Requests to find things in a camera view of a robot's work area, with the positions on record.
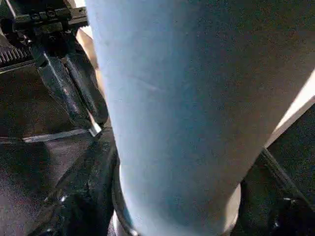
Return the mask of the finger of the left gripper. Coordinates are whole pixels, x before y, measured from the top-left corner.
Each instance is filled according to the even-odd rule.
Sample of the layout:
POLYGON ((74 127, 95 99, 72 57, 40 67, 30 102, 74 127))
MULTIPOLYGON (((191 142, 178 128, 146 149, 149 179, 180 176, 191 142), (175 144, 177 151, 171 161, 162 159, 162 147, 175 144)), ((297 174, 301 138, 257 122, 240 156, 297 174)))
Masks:
POLYGON ((69 71, 81 99, 96 123, 108 119, 105 99, 98 88, 95 70, 86 56, 66 56, 65 66, 69 71))

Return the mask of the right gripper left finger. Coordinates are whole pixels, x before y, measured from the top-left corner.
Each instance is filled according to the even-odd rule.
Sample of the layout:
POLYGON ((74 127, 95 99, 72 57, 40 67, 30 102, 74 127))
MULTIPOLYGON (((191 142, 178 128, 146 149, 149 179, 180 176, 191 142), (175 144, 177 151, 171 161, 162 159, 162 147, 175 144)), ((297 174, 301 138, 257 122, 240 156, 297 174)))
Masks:
POLYGON ((44 201, 33 236, 106 236, 114 213, 112 185, 118 153, 104 128, 44 201))

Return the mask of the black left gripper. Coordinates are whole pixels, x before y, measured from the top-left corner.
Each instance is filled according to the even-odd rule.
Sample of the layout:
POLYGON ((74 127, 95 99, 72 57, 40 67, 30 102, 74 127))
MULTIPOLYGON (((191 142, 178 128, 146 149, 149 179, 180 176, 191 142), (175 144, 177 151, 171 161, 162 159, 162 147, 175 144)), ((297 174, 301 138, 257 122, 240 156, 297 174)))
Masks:
POLYGON ((67 71, 89 70, 89 59, 76 39, 87 25, 86 7, 68 0, 0 2, 0 31, 11 46, 0 53, 0 69, 33 60, 50 95, 82 129, 92 123, 67 71))

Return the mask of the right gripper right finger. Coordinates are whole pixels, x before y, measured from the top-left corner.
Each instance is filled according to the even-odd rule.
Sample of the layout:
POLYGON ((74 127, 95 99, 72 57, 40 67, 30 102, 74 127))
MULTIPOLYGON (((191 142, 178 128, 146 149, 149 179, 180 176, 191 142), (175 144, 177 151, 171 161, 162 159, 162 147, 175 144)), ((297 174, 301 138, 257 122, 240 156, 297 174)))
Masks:
POLYGON ((313 236, 315 211, 264 149, 241 182, 240 226, 247 236, 313 236))

